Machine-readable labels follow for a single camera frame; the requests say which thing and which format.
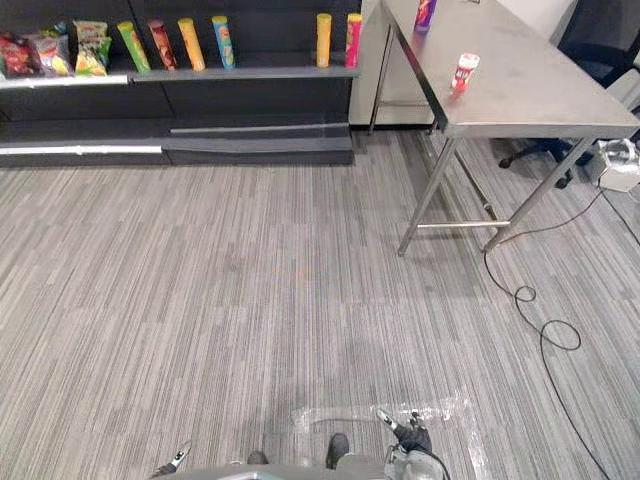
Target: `floor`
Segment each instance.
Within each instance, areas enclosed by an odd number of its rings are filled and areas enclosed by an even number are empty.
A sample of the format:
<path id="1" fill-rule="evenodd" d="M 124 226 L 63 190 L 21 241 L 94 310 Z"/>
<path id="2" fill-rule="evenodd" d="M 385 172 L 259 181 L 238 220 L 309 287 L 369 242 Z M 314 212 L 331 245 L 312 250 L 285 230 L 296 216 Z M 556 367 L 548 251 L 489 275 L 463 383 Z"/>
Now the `floor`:
<path id="1" fill-rule="evenodd" d="M 376 405 L 419 408 L 452 478 L 598 478 L 537 335 L 484 270 L 491 232 L 421 233 L 395 254 L 427 178 L 422 134 L 354 140 L 352 167 L 0 171 L 0 479 L 145 478 L 186 440 L 181 471 L 254 448 L 322 464 L 335 431 L 381 460 Z M 461 148 L 501 216 L 552 166 L 498 169 L 519 146 Z M 579 175 L 522 228 L 596 193 Z M 607 195 L 640 231 L 640 206 Z M 430 220 L 482 215 L 457 166 L 433 207 Z M 535 322 L 580 330 L 577 352 L 545 347 L 552 373 L 610 476 L 639 478 L 631 234 L 600 198 L 489 262 L 536 287 Z"/>

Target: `red and white can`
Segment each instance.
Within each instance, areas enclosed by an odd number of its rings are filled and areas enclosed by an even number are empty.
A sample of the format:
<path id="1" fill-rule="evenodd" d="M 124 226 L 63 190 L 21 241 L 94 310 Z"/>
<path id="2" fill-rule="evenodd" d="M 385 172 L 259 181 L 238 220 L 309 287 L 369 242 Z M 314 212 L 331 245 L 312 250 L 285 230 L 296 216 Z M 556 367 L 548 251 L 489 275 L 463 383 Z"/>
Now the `red and white can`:
<path id="1" fill-rule="evenodd" d="M 480 63 L 480 57 L 473 53 L 463 53 L 458 60 L 458 68 L 451 81 L 451 88 L 457 91 L 464 91 L 469 85 L 471 74 Z"/>

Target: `plastic bag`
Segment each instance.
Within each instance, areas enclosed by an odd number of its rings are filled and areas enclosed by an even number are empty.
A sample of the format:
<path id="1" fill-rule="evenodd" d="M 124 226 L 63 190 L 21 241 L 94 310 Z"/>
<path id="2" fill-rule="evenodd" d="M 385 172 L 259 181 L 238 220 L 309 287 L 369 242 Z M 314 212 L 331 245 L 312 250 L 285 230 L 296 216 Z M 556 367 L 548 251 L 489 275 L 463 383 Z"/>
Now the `plastic bag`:
<path id="1" fill-rule="evenodd" d="M 31 37 L 31 41 L 40 57 L 45 76 L 66 77 L 73 74 L 69 55 L 69 36 L 64 22 L 40 30 Z"/>
<path id="2" fill-rule="evenodd" d="M 0 80 L 6 78 L 7 66 L 4 63 L 4 57 L 2 56 L 2 50 L 0 50 Z"/>
<path id="3" fill-rule="evenodd" d="M 107 37 L 107 24 L 74 20 L 78 30 L 78 58 L 76 75 L 106 75 L 109 64 L 111 37 Z"/>
<path id="4" fill-rule="evenodd" d="M 27 38 L 11 32 L 1 32 L 0 51 L 6 64 L 7 77 L 33 76 L 41 73 L 36 49 Z"/>

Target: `power cord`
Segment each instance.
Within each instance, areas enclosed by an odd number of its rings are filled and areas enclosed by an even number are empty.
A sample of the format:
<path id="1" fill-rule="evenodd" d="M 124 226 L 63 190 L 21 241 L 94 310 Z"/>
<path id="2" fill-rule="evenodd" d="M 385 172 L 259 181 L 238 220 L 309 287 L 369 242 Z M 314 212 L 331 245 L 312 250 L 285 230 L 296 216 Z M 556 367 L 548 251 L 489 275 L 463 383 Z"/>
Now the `power cord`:
<path id="1" fill-rule="evenodd" d="M 618 215 L 618 217 L 620 217 L 620 220 L 622 220 L 622 223 L 624 223 L 624 226 L 627 227 L 627 230 L 629 230 L 629 233 L 631 234 L 631 236 L 633 236 L 633 238 L 635 238 L 636 243 L 640 246 L 640 238 L 638 238 L 638 235 L 636 235 L 636 233 L 633 231 L 633 229 L 631 228 L 631 225 L 629 225 L 629 222 L 627 222 L 625 220 L 625 218 L 622 216 L 622 214 L 620 213 L 620 211 L 616 208 L 616 206 L 611 202 L 611 200 L 609 200 L 609 197 L 607 197 L 604 193 L 604 190 L 600 190 L 600 193 L 602 193 L 602 196 L 604 197 L 604 199 L 607 201 L 607 203 L 609 204 L 609 206 L 613 209 L 614 212 L 616 212 L 616 214 Z"/>
<path id="2" fill-rule="evenodd" d="M 607 201 L 609 201 L 609 199 L 606 197 L 604 192 L 601 190 L 594 197 L 594 199 L 591 200 L 591 203 L 589 203 L 589 205 L 584 210 L 582 210 L 580 213 L 578 213 L 577 215 L 573 216 L 571 219 L 567 220 L 566 222 L 563 222 L 563 223 L 560 223 L 558 225 L 554 225 L 554 226 L 551 226 L 551 227 L 540 228 L 540 229 L 536 229 L 536 230 L 529 230 L 529 231 L 526 231 L 526 232 L 518 233 L 517 235 L 514 235 L 514 236 L 504 240 L 503 242 L 500 243 L 500 245 L 503 245 L 503 244 L 505 244 L 507 242 L 515 240 L 516 238 L 521 237 L 523 235 L 529 235 L 531 233 L 546 232 L 546 231 L 549 231 L 549 230 L 553 230 L 553 229 L 556 229 L 556 228 L 563 227 L 563 226 L 573 222 L 574 220 L 576 220 L 581 215 L 585 214 L 592 207 L 592 205 L 595 203 L 595 201 L 600 197 L 600 195 L 604 196 L 604 198 Z M 615 207 L 613 207 L 613 209 L 616 211 L 618 216 L 620 216 L 620 213 L 615 209 Z M 633 231 L 631 230 L 629 224 L 624 219 L 622 219 L 622 221 L 625 223 L 625 225 L 627 226 L 629 231 L 631 231 L 631 233 L 633 234 Z M 536 327 L 536 325 L 527 317 L 527 315 L 522 310 L 522 304 L 523 303 L 531 303 L 536 299 L 536 297 L 537 297 L 536 290 L 533 287 L 525 284 L 525 285 L 519 286 L 516 289 L 515 292 L 511 292 L 507 287 L 502 285 L 497 280 L 497 278 L 495 277 L 495 275 L 491 271 L 491 268 L 489 267 L 489 263 L 487 261 L 487 253 L 488 252 L 486 252 L 486 251 L 484 252 L 484 266 L 487 269 L 487 273 L 489 274 L 489 277 L 491 278 L 491 281 L 500 290 L 502 290 L 504 293 L 506 293 L 511 298 L 513 298 L 513 300 L 515 302 L 515 305 L 516 305 L 516 309 L 518 310 L 518 313 L 520 314 L 520 317 L 522 318 L 522 320 L 530 328 L 532 328 L 533 330 L 535 330 L 538 333 L 538 336 L 539 336 L 539 339 L 540 339 L 540 356 L 542 357 L 542 363 L 544 365 L 544 369 L 545 369 L 545 371 L 547 373 L 547 377 L 549 378 L 549 382 L 551 383 L 551 386 L 553 387 L 553 391 L 556 394 L 556 398 L 558 399 L 558 402 L 560 403 L 560 406 L 562 407 L 562 410 L 564 411 L 567 419 L 569 420 L 569 423 L 571 424 L 571 428 L 573 428 L 573 431 L 575 432 L 576 436 L 580 440 L 580 443 L 582 443 L 582 446 L 585 448 L 585 450 L 587 451 L 587 453 L 591 457 L 591 460 L 593 460 L 593 462 L 596 464 L 596 466 L 598 467 L 598 469 L 600 470 L 600 472 L 602 473 L 604 478 L 606 478 L 607 480 L 611 480 L 611 477 L 609 476 L 607 471 L 604 469 L 604 467 L 602 466 L 600 461 L 596 458 L 594 452 L 591 450 L 591 448 L 589 448 L 589 446 L 585 442 L 584 438 L 580 434 L 580 431 L 576 427 L 576 425 L 575 425 L 575 423 L 573 421 L 573 418 L 571 417 L 571 415 L 569 413 L 569 410 L 568 410 L 564 400 L 562 399 L 562 396 L 560 395 L 560 391 L 558 390 L 558 386 L 556 385 L 556 382 L 555 382 L 555 380 L 553 378 L 553 375 L 551 375 L 551 370 L 549 369 L 549 365 L 548 365 L 548 362 L 547 362 L 547 357 L 545 356 L 545 352 L 544 352 L 544 342 L 545 341 L 549 342 L 554 347 L 559 348 L 560 350 L 564 350 L 566 352 L 574 352 L 574 351 L 578 350 L 582 346 L 582 337 L 580 336 L 580 332 L 578 331 L 578 329 L 575 326 L 573 326 L 571 323 L 566 322 L 564 320 L 549 320 L 549 321 L 545 322 L 542 325 L 542 328 L 539 329 L 538 327 Z M 559 343 L 559 342 L 549 338 L 545 334 L 545 332 L 546 332 L 547 328 L 549 328 L 551 325 L 564 325 L 565 327 L 568 327 L 576 336 L 575 344 L 574 345 L 564 345 L 562 343 Z"/>

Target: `table leg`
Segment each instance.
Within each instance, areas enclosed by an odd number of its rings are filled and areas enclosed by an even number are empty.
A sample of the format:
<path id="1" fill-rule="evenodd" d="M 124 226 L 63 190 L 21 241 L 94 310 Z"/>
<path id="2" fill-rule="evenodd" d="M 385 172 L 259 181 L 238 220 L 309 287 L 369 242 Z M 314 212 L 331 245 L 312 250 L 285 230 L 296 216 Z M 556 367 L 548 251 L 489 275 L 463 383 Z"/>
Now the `table leg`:
<path id="1" fill-rule="evenodd" d="M 567 156 L 558 164 L 558 166 L 544 179 L 544 181 L 538 185 L 529 198 L 527 198 L 516 212 L 509 219 L 509 225 L 498 230 L 489 243 L 484 247 L 485 252 L 490 252 L 497 247 L 502 240 L 504 240 L 509 234 L 513 232 L 515 227 L 520 223 L 524 216 L 531 210 L 536 203 L 542 198 L 542 196 L 553 188 L 555 183 L 560 177 L 562 177 L 567 170 L 569 170 L 573 164 L 582 156 L 582 154 L 591 146 L 595 141 L 595 138 L 583 138 L 578 141 L 567 154 Z"/>
<path id="2" fill-rule="evenodd" d="M 382 67 L 380 68 L 380 76 L 378 77 L 378 86 L 376 87 L 376 96 L 373 100 L 373 111 L 371 112 L 371 120 L 369 121 L 369 135 L 373 133 L 378 118 L 378 108 L 380 107 L 380 97 L 382 97 L 382 87 L 384 79 L 387 76 L 387 68 L 389 67 L 389 57 L 391 56 L 391 45 L 393 45 L 394 33 L 391 31 L 391 25 L 387 28 L 387 40 L 384 44 L 384 54 L 382 56 Z"/>
<path id="3" fill-rule="evenodd" d="M 413 217 L 411 217 L 411 223 L 409 224 L 409 228 L 404 234 L 402 238 L 402 242 L 400 243 L 400 248 L 398 249 L 398 255 L 401 257 L 404 256 L 407 251 L 407 247 L 409 246 L 409 242 L 411 238 L 416 233 L 418 229 L 418 224 L 424 215 L 425 210 L 429 206 L 429 202 L 431 202 L 431 198 L 435 193 L 436 189 L 440 186 L 440 182 L 442 182 L 442 177 L 444 176 L 444 172 L 447 169 L 447 166 L 453 160 L 453 153 L 456 150 L 456 145 L 458 143 L 458 139 L 448 138 L 447 142 L 444 144 L 444 148 L 438 157 L 438 161 L 436 163 L 435 168 L 431 174 L 431 178 L 429 179 L 429 183 L 427 184 L 427 188 L 425 188 L 420 201 L 418 202 L 418 206 L 413 212 Z"/>

